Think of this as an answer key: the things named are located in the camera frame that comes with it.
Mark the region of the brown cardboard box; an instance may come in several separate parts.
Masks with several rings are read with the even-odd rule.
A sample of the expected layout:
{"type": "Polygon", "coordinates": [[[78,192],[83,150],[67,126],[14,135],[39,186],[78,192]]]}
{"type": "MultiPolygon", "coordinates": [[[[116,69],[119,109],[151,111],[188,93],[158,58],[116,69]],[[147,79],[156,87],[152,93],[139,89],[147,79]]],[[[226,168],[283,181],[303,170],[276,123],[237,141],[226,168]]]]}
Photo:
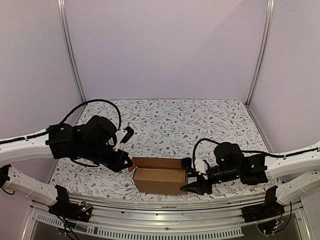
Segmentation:
{"type": "Polygon", "coordinates": [[[146,194],[186,195],[181,188],[188,184],[187,172],[181,160],[174,158],[134,157],[132,180],[138,191],[146,194]]]}

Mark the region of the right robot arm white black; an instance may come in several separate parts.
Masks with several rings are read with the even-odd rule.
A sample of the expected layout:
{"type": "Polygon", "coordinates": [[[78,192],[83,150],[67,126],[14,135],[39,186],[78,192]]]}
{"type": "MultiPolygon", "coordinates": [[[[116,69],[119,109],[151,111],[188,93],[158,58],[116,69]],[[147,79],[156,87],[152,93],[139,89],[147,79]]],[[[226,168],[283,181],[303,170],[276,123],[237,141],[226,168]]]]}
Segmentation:
{"type": "Polygon", "coordinates": [[[263,203],[243,207],[241,213],[246,222],[282,215],[285,205],[320,186],[318,142],[285,153],[242,150],[236,143],[217,142],[213,153],[214,166],[209,166],[206,160],[197,161],[195,154],[180,161],[188,177],[196,178],[182,186],[182,192],[210,195],[216,184],[240,180],[244,185],[256,186],[278,177],[299,174],[287,183],[266,190],[263,203]]]}

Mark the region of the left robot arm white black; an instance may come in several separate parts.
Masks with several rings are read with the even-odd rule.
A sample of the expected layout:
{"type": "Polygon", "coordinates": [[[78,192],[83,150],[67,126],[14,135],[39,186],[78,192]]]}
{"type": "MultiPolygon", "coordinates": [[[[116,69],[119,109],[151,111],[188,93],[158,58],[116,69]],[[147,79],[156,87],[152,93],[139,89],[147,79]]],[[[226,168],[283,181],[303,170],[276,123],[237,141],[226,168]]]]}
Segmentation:
{"type": "Polygon", "coordinates": [[[32,200],[55,209],[63,216],[74,213],[68,191],[29,177],[13,165],[32,160],[68,158],[90,161],[85,167],[104,166],[118,173],[133,165],[129,154],[120,149],[134,135],[134,130],[117,128],[109,119],[95,115],[87,123],[72,126],[59,123],[29,136],[9,138],[0,142],[0,186],[24,193],[32,200]]]}

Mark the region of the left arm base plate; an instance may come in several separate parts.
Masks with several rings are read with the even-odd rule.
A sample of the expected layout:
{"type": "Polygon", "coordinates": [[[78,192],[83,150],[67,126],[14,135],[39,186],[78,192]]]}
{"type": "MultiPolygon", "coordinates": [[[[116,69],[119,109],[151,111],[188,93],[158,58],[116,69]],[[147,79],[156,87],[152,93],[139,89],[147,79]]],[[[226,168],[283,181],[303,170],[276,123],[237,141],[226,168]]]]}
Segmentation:
{"type": "Polygon", "coordinates": [[[48,212],[63,219],[88,223],[93,211],[93,205],[85,201],[72,203],[57,201],[54,205],[48,207],[48,212]]]}

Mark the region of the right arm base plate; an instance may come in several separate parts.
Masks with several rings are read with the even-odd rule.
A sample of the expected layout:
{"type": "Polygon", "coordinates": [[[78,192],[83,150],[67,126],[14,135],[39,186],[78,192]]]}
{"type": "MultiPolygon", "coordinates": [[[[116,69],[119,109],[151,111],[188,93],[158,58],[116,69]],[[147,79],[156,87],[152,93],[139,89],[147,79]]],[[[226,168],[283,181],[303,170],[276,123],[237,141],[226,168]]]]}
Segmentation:
{"type": "Polygon", "coordinates": [[[256,222],[268,218],[283,215],[284,206],[276,203],[261,203],[245,206],[241,209],[241,214],[245,223],[256,222]]]}

